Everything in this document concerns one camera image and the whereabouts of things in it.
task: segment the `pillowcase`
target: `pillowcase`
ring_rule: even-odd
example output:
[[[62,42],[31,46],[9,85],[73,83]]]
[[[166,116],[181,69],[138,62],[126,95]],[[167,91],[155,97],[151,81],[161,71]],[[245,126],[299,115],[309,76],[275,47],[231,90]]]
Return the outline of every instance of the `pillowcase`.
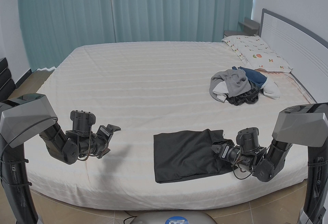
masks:
[[[268,72],[290,73],[292,70],[289,64],[272,51],[259,36],[229,36],[222,41],[236,52],[246,67]]]

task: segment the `headboard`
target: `headboard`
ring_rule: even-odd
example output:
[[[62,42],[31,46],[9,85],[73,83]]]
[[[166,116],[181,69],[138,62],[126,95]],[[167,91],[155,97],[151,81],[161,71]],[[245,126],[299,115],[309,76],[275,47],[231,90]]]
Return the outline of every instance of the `headboard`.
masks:
[[[316,102],[328,102],[328,42],[307,28],[262,10],[259,36],[293,68],[291,74]]]

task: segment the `gray garment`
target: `gray garment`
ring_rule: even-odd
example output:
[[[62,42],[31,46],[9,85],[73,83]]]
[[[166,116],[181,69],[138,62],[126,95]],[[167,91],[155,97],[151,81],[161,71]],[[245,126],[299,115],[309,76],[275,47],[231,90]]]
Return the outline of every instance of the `gray garment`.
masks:
[[[210,94],[212,98],[217,101],[221,101],[216,97],[216,94],[213,93],[213,89],[217,86],[218,83],[225,81],[228,89],[228,97],[237,96],[251,90],[251,85],[248,82],[246,73],[242,69],[228,69],[223,72],[217,72],[211,78],[210,84]]]

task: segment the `tiled floor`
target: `tiled floor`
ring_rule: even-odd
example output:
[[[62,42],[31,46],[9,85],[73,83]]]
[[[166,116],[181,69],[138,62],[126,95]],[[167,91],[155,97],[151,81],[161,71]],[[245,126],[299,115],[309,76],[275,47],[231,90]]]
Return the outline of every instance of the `tiled floor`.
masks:
[[[34,72],[10,98],[26,93],[35,93],[51,72]],[[264,197],[240,205],[222,209],[204,210],[219,224],[296,224],[299,210],[304,204],[306,181],[285,188]],[[47,197],[32,190],[36,210],[42,215],[44,224],[123,224],[130,215],[142,211],[112,211],[83,208]],[[13,224],[15,218],[0,188],[0,223]]]

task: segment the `black garment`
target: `black garment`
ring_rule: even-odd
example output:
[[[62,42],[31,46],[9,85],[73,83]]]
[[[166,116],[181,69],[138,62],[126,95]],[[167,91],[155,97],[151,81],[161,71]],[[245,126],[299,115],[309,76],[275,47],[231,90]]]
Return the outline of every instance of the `black garment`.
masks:
[[[239,106],[242,103],[246,102],[247,104],[254,104],[258,101],[258,94],[260,93],[260,87],[257,86],[255,83],[253,83],[251,80],[248,80],[248,82],[251,84],[251,90],[247,91],[246,93],[228,97],[226,100],[235,106]]]
[[[212,144],[227,143],[223,130],[180,131],[154,135],[154,171],[157,183],[170,183],[221,175],[231,164],[218,158]]]

